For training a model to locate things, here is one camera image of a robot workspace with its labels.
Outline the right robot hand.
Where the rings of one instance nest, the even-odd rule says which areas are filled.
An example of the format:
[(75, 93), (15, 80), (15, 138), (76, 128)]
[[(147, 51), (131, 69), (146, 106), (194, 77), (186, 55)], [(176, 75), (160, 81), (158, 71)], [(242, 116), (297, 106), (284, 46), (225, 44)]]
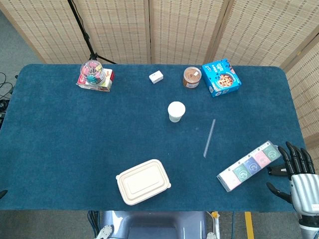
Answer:
[(319, 226), (319, 175), (310, 154), (304, 148), (297, 148), (289, 141), (286, 142), (289, 152), (281, 146), (281, 153), (289, 180), (290, 193), (284, 193), (267, 182), (268, 189), (277, 197), (293, 205), (301, 215), (303, 225)]

